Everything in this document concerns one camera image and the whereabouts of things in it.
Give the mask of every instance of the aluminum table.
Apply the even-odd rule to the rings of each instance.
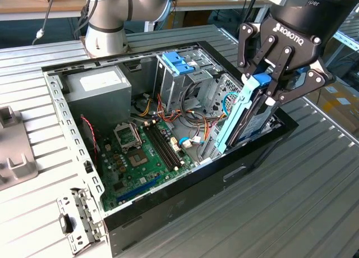
[[[134,51],[206,40],[236,66],[215,26],[128,35]],[[21,111],[40,174],[0,192],[2,257],[72,257],[56,198],[81,184],[40,67],[87,59],[80,42],[0,50],[0,105]],[[359,143],[306,99],[265,163],[120,257],[351,257],[359,248]],[[111,257],[105,242],[80,257]]]

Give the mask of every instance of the gray plastic part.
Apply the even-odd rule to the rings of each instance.
[[[0,191],[37,174],[20,112],[11,107],[0,108]]]

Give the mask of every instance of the workbench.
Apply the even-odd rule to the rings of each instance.
[[[133,51],[206,40],[235,66],[237,41],[215,26],[128,35]],[[40,70],[87,59],[80,41],[0,50],[0,105],[21,111],[40,174],[0,192],[3,257],[72,257],[56,198],[81,186]],[[359,248],[359,142],[307,99],[260,168],[120,257],[352,257]],[[80,257],[111,257],[101,242]]]
[[[54,0],[49,17],[80,17],[85,3],[86,0]],[[176,12],[225,10],[242,8],[244,4],[245,0],[176,0]],[[35,0],[0,0],[0,21],[43,19],[47,7],[48,3]],[[254,7],[260,8],[258,19],[261,21],[269,8],[269,2],[257,0]],[[147,22],[145,31],[153,31],[153,24]]]

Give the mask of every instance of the power cable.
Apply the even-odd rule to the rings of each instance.
[[[46,14],[45,14],[45,19],[44,19],[44,23],[43,23],[43,27],[36,33],[36,38],[33,40],[32,42],[32,45],[35,45],[35,42],[37,40],[39,40],[40,38],[42,38],[45,34],[45,26],[46,26],[46,22],[47,22],[47,19],[49,17],[49,13],[50,13],[50,10],[51,10],[51,6],[52,6],[52,3],[54,2],[54,0],[50,0],[49,2],[49,6],[46,10]]]

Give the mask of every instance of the connector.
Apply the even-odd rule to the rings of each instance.
[[[192,143],[189,139],[185,140],[183,143],[182,143],[182,147],[184,147],[185,149],[188,149],[192,146]]]

